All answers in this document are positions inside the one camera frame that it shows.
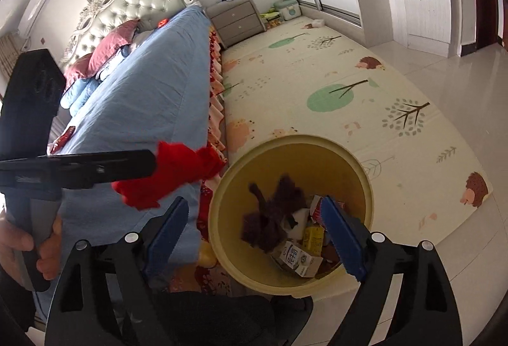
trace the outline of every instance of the white storage box with green lid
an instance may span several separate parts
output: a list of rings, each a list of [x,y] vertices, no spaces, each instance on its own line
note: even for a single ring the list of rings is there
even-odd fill
[[[302,15],[302,10],[297,0],[283,0],[273,4],[284,20],[291,20]]]

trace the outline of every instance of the headboard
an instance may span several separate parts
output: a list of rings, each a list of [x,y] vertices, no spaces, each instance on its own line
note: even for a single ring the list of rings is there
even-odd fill
[[[65,70],[78,58],[93,52],[111,30],[127,20],[139,18],[140,30],[157,27],[197,0],[87,0],[79,14],[79,23],[65,50],[60,67]]]

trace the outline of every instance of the yellow wrapper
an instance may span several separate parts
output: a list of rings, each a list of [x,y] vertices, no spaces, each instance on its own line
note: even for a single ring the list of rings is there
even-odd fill
[[[305,229],[303,236],[303,249],[314,256],[321,256],[323,248],[324,228],[319,224]]]

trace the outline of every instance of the blue bedsheet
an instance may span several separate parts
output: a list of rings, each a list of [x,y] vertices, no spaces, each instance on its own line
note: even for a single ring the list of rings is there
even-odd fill
[[[159,140],[196,150],[207,140],[209,108],[209,26],[201,8],[190,7],[150,37],[96,89],[72,118],[76,133],[60,152],[78,154],[136,149],[156,150]],[[171,267],[197,260],[201,236],[196,229],[199,184],[188,184],[161,208],[138,212],[126,206],[110,184],[90,190],[65,190],[62,265],[79,239],[93,245],[118,241],[163,215],[176,196],[189,202],[189,222],[169,261]],[[38,293],[47,316],[56,287]]]

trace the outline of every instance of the red pillow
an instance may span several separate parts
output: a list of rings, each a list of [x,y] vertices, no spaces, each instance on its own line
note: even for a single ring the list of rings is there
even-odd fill
[[[132,43],[138,22],[139,19],[128,20],[108,33],[108,36],[98,44],[92,53],[88,64],[88,74],[95,75],[118,48]]]
[[[76,82],[76,80],[80,78],[87,79],[93,76],[88,72],[88,64],[90,63],[91,57],[92,54],[89,53],[88,55],[79,58],[65,70],[64,76],[67,80],[67,83],[65,84],[65,90],[69,89],[70,86]]]

